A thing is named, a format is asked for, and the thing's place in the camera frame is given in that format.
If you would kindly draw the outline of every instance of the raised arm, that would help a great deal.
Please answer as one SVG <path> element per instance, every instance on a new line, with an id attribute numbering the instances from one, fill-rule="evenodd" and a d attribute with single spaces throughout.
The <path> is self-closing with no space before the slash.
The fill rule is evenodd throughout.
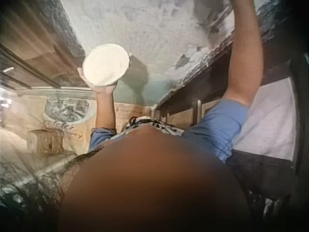
<path id="1" fill-rule="evenodd" d="M 231 0 L 235 14 L 235 35 L 224 99 L 250 107 L 260 87 L 263 47 L 253 0 Z"/>
<path id="2" fill-rule="evenodd" d="M 85 79 L 83 69 L 78 68 L 79 76 L 96 93 L 97 99 L 97 118 L 96 128 L 115 129 L 116 117 L 114 109 L 113 91 L 116 85 L 107 87 L 95 87 Z"/>

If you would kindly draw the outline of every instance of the painted wall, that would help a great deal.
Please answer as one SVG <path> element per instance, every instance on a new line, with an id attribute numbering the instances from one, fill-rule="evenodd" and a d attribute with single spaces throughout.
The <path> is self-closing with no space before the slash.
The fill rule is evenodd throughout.
<path id="1" fill-rule="evenodd" d="M 123 46 L 131 67 L 115 91 L 117 102 L 153 105 L 233 31 L 229 0 L 61 0 L 85 52 Z M 278 0 L 256 0 L 257 11 Z"/>

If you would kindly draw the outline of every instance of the white plate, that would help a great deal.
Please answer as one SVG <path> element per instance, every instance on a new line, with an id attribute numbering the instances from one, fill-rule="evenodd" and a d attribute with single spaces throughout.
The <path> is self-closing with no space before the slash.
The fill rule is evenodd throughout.
<path id="1" fill-rule="evenodd" d="M 85 78 L 94 86 L 108 86 L 118 81 L 127 71 L 130 57 L 117 44 L 109 43 L 96 47 L 83 63 Z"/>

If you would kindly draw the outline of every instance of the mural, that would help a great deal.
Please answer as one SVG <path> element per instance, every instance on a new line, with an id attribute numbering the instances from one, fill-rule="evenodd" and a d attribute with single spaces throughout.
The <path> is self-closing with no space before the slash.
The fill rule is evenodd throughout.
<path id="1" fill-rule="evenodd" d="M 50 97 L 46 101 L 45 113 L 51 119 L 61 122 L 77 122 L 86 118 L 89 110 L 87 100 Z"/>
<path id="2" fill-rule="evenodd" d="M 48 97 L 43 115 L 44 125 L 62 130 L 67 141 L 88 143 L 88 136 L 85 134 L 90 129 L 87 125 L 95 113 L 94 101 Z"/>

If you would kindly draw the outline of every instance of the hand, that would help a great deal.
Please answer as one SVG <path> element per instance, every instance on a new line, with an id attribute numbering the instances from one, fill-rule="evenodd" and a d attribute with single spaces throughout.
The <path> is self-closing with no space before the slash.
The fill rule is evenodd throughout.
<path id="1" fill-rule="evenodd" d="M 84 76 L 84 72 L 82 68 L 77 69 L 79 77 L 85 81 L 85 83 L 95 92 L 95 93 L 104 93 L 104 94 L 112 94 L 117 86 L 117 82 L 111 84 L 110 86 L 94 86 L 90 83 Z"/>

